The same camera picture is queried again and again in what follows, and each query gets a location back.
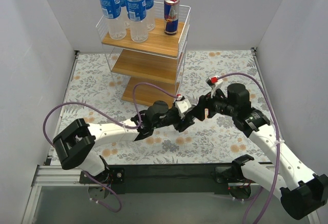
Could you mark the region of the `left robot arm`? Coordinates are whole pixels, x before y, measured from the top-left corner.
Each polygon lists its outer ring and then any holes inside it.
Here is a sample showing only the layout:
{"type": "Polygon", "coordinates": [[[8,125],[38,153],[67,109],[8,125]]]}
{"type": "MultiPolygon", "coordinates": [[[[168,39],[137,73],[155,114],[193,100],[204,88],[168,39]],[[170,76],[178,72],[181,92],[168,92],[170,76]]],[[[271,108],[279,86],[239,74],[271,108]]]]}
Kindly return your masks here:
{"type": "Polygon", "coordinates": [[[162,127],[174,126],[182,132],[194,124],[194,118],[189,114],[192,109],[193,105],[187,99],[175,101],[172,107],[159,100],[141,111],[140,116],[120,125],[88,124],[77,119],[53,139],[54,148],[62,169],[80,168],[96,182],[103,183],[109,177],[109,167],[93,148],[113,142],[143,140],[162,127]]]}

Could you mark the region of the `Red Bull can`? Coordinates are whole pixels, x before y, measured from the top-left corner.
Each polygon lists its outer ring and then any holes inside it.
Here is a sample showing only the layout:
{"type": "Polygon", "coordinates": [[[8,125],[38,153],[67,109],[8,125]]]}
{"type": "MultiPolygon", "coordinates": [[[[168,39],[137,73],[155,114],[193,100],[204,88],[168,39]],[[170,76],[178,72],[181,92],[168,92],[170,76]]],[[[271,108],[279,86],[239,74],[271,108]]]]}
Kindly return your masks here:
{"type": "Polygon", "coordinates": [[[180,0],[164,0],[164,31],[166,34],[176,34],[178,31],[180,0]]]}

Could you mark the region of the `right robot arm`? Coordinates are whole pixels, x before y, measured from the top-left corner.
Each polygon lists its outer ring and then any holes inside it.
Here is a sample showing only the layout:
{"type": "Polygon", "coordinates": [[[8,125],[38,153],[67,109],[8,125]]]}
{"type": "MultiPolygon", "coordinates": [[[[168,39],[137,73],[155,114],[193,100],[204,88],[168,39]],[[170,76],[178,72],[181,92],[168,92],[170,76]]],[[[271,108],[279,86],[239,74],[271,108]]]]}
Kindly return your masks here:
{"type": "Polygon", "coordinates": [[[233,178],[258,183],[270,192],[270,196],[278,198],[286,212],[296,220],[324,206],[327,203],[327,176],[316,174],[275,136],[270,120],[252,107],[245,85],[230,84],[226,95],[221,91],[221,85],[221,81],[209,82],[212,90],[200,97],[195,117],[204,120],[205,109],[209,117],[215,114],[230,116],[235,127],[276,166],[271,171],[249,156],[242,156],[233,161],[233,178]]]}

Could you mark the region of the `small Pocari Sweat bottle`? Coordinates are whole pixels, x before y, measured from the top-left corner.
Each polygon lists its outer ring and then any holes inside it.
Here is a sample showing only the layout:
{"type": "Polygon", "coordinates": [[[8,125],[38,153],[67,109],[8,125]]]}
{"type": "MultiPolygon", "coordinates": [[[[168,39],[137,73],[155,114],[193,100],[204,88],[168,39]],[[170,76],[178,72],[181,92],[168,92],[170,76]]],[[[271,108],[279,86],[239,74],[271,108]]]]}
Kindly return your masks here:
{"type": "Polygon", "coordinates": [[[145,42],[148,39],[146,0],[126,0],[126,6],[131,40],[136,43],[145,42]]]}

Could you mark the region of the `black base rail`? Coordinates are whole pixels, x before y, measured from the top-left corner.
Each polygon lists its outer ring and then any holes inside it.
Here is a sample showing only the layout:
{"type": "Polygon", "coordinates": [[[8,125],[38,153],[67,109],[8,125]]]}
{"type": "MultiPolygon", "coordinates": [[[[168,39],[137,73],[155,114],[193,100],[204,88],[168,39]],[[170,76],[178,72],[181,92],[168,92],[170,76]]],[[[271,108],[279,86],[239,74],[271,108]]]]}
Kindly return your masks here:
{"type": "Polygon", "coordinates": [[[104,183],[117,194],[214,193],[249,198],[258,189],[232,175],[231,163],[112,165],[104,183]]]}

